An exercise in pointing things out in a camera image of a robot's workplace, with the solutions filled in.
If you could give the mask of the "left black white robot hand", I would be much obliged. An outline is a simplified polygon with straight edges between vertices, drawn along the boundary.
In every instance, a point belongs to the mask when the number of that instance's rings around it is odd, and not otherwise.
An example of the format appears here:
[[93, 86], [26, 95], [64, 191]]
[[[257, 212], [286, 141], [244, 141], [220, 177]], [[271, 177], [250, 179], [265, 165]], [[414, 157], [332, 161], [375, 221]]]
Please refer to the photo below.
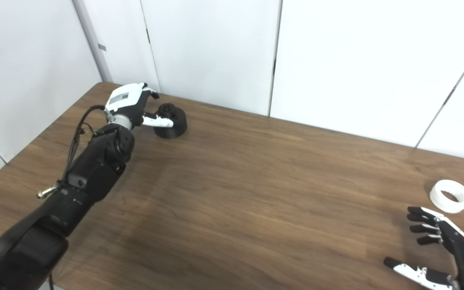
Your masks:
[[145, 112], [149, 97], [158, 99], [159, 93], [146, 83], [127, 84], [116, 88], [105, 104], [104, 114], [108, 124], [117, 124], [132, 130], [139, 126], [173, 127], [174, 121], [158, 114]]

